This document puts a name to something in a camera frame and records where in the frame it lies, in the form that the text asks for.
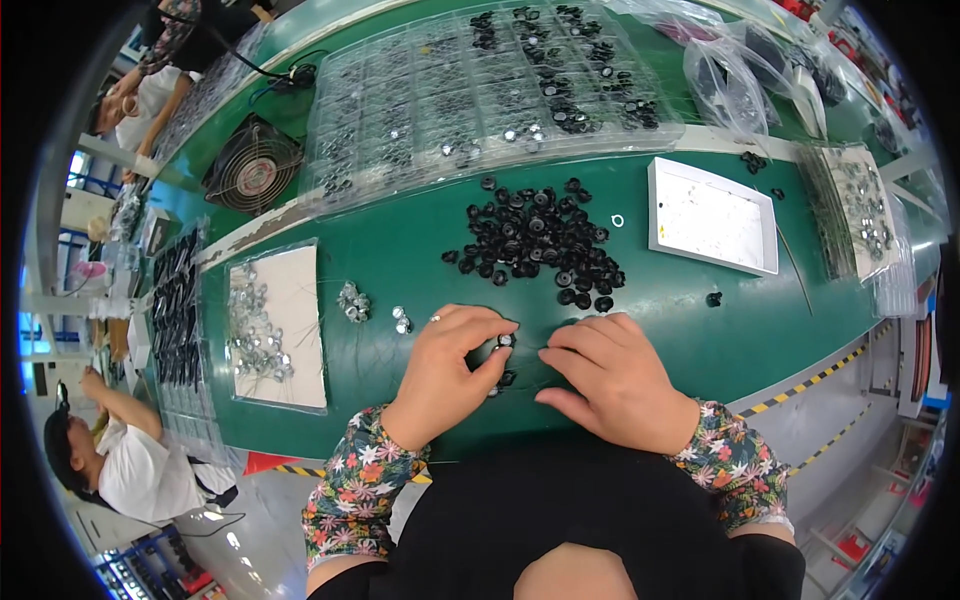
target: worker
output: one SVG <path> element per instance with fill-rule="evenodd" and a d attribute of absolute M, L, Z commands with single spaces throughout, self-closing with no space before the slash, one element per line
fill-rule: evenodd
<path fill-rule="evenodd" d="M 517 327 L 488 308 L 441 308 L 396 399 L 349 421 L 303 510 L 308 600 L 801 597 L 789 466 L 722 404 L 677 392 L 623 313 L 563 326 L 540 350 L 579 394 L 549 388 L 535 401 L 586 435 L 432 473 L 392 540 L 391 507 L 430 442 L 485 400 L 500 404 L 488 416 L 522 402 L 487 399 L 510 348 L 473 372 L 464 360 Z"/>
<path fill-rule="evenodd" d="M 235 43 L 258 22 L 272 20 L 259 4 L 246 9 L 225 7 L 220 0 L 160 0 L 141 23 L 141 42 L 147 50 L 135 68 L 97 98 L 87 133 L 107 132 L 132 117 L 117 130 L 117 141 L 126 150 L 151 156 L 157 135 L 199 79 L 197 74 L 227 51 L 225 44 Z M 123 177 L 125 182 L 133 181 L 130 170 Z"/>
<path fill-rule="evenodd" d="M 127 95 L 103 95 L 97 98 L 90 112 L 86 132 L 100 135 L 114 130 L 121 148 L 149 156 L 156 137 L 167 126 L 190 85 L 200 77 L 199 73 L 184 73 L 168 64 L 144 77 Z M 133 173 L 125 170 L 124 182 L 132 181 Z"/>
<path fill-rule="evenodd" d="M 64 397 L 47 418 L 43 445 L 54 475 L 81 500 L 154 523 L 206 504 L 223 508 L 236 498 L 233 472 L 170 444 L 152 408 L 112 390 L 91 367 L 80 385 L 109 415 L 100 442 L 94 443 L 83 419 L 69 414 Z"/>

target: floor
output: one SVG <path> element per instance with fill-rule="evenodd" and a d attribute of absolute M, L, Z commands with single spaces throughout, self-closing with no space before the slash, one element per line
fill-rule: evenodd
<path fill-rule="evenodd" d="M 877 387 L 894 374 L 896 331 L 893 327 L 873 343 L 875 380 L 880 381 Z M 860 348 L 864 341 L 865 338 L 852 340 L 810 369 L 769 390 L 738 400 L 730 407 L 735 413 L 742 412 L 776 396 L 835 364 Z M 855 510 L 861 500 L 857 491 L 863 489 L 863 480 L 870 476 L 870 464 L 882 464 L 888 460 L 883 456 L 891 451 L 896 453 L 899 443 L 896 402 L 892 398 L 866 397 L 860 393 L 861 380 L 869 375 L 870 363 L 865 360 L 868 356 L 866 353 L 858 356 L 801 394 L 747 419 L 778 456 L 793 467 L 803 465 L 818 448 L 856 419 L 855 425 L 836 443 L 790 479 L 788 511 L 801 545 L 809 538 L 810 527 L 820 528 L 831 521 L 848 518 L 847 513 Z M 318 468 L 321 464 L 303 461 L 299 465 Z M 305 557 L 300 509 L 316 481 L 313 477 L 275 470 L 245 477 L 239 484 L 240 496 L 228 510 L 246 516 L 213 536 L 186 538 L 194 560 L 224 586 L 230 600 L 303 597 Z M 395 540 L 427 485 L 410 484 L 401 494 L 391 527 Z M 228 518 L 236 516 L 224 514 L 224 520 Z M 178 526 L 184 534 L 202 535 L 220 523 L 204 516 L 186 516 L 178 519 Z M 804 598 L 821 597 L 816 588 L 804 587 Z"/>

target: black cable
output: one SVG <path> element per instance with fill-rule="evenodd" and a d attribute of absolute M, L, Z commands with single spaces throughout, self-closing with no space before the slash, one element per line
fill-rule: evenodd
<path fill-rule="evenodd" d="M 237 519 L 235 519 L 235 520 L 233 520 L 233 521 L 231 521 L 231 522 L 229 522 L 229 523 L 224 523 L 223 525 L 221 525 L 220 527 L 217 527 L 216 529 L 214 529 L 213 531 L 211 531 L 211 532 L 208 533 L 208 534 L 185 534 L 185 533 L 183 533 L 183 532 L 180 531 L 180 530 L 178 530 L 178 533 L 180 533 L 180 537 L 181 537 L 181 538 L 209 538 L 210 536 L 213 536 L 213 535 L 219 533 L 219 532 L 220 532 L 222 529 L 224 529 L 225 527 L 229 527 L 230 525 L 235 525 L 236 523 L 239 523 L 240 521 L 243 520 L 243 518 L 244 518 L 245 516 L 247 516 L 246 513 L 220 513 L 220 515 L 240 516 L 240 518 L 237 518 Z"/>

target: floral shirt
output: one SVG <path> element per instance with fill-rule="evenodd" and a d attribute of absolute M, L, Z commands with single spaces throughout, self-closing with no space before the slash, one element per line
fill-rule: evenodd
<path fill-rule="evenodd" d="M 394 549 L 387 533 L 394 500 L 426 468 L 430 446 L 408 452 L 380 425 L 383 406 L 353 416 L 347 433 L 326 462 L 326 475 L 303 509 L 307 570 L 338 554 L 386 557 Z"/>
<path fill-rule="evenodd" d="M 746 421 L 720 402 L 700 402 L 700 422 L 680 454 L 669 457 L 700 487 L 720 494 L 718 518 L 729 533 L 751 522 L 775 522 L 793 532 L 786 517 L 786 477 L 790 466 Z"/>
<path fill-rule="evenodd" d="M 165 8 L 161 2 L 160 9 L 173 16 L 191 21 L 200 18 L 200 0 L 170 0 Z M 144 77 L 153 75 L 169 64 L 174 53 L 180 49 L 194 28 L 191 24 L 179 23 L 165 16 L 161 16 L 160 20 L 163 21 L 165 26 L 163 33 L 160 34 L 156 43 L 143 53 L 143 56 L 140 57 L 140 63 L 137 65 L 140 75 Z"/>
<path fill-rule="evenodd" d="M 380 425 L 384 406 L 357 413 L 325 466 L 325 476 L 303 509 L 307 570 L 326 557 L 363 554 L 386 558 L 394 543 L 387 533 L 400 490 L 426 467 L 429 446 L 408 452 Z M 667 460 L 697 484 L 720 494 L 718 518 L 728 532 L 749 522 L 786 518 L 790 469 L 743 420 L 719 402 L 700 402 L 700 422 L 690 444 Z"/>

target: woman's right hand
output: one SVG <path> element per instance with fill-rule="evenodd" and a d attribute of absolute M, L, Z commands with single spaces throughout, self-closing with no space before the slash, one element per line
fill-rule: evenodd
<path fill-rule="evenodd" d="M 653 345 L 625 313 L 557 329 L 540 359 L 582 396 L 548 388 L 537 402 L 607 442 L 672 456 L 693 437 L 699 405 L 673 389 Z"/>

